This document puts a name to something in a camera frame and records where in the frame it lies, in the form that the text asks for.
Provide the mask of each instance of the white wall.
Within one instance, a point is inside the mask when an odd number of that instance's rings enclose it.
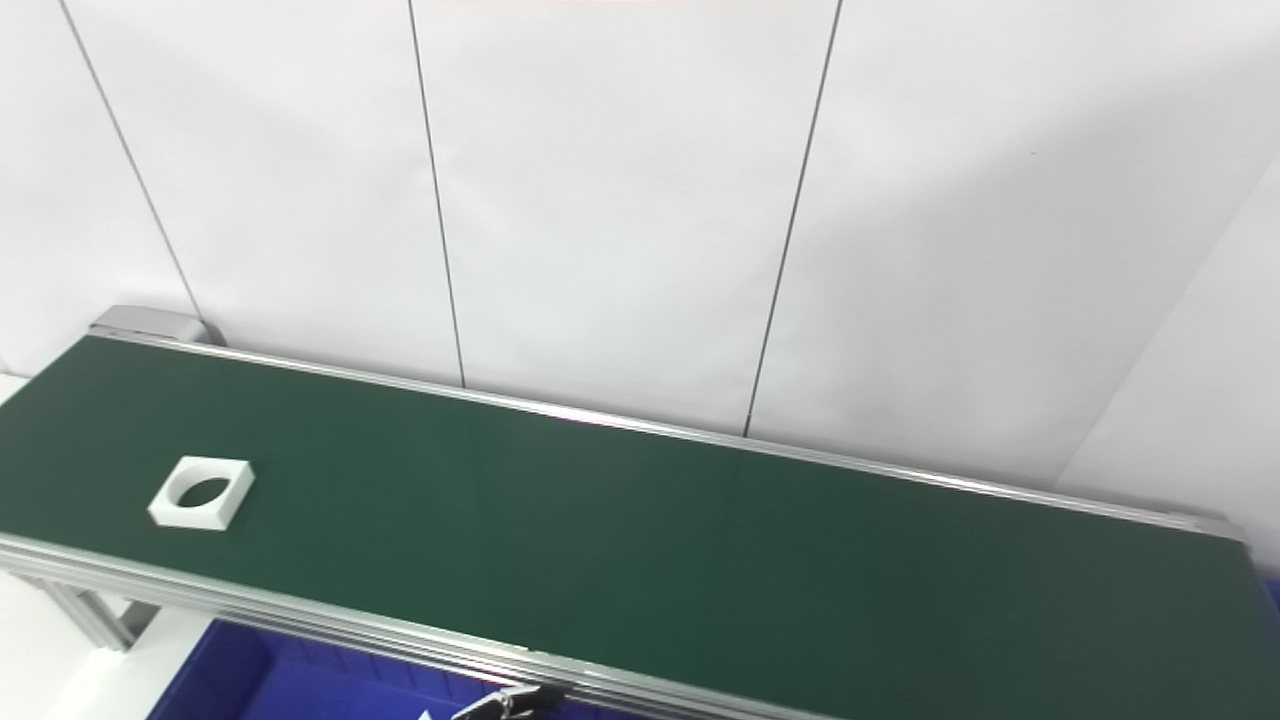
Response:
[[[68,0],[120,137],[59,6],[6,4],[0,361],[198,309],[241,347],[1193,503],[1280,559],[1280,5],[836,4]]]

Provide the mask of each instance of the white plastic part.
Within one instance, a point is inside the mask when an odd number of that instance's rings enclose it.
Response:
[[[216,478],[227,478],[223,492],[204,505],[182,507],[178,501],[182,495],[197,484]],[[157,525],[169,528],[192,528],[196,530],[225,530],[244,500],[244,493],[253,483],[253,469],[247,460],[227,457],[200,457],[184,455],[160,492],[156,493],[147,512]]]

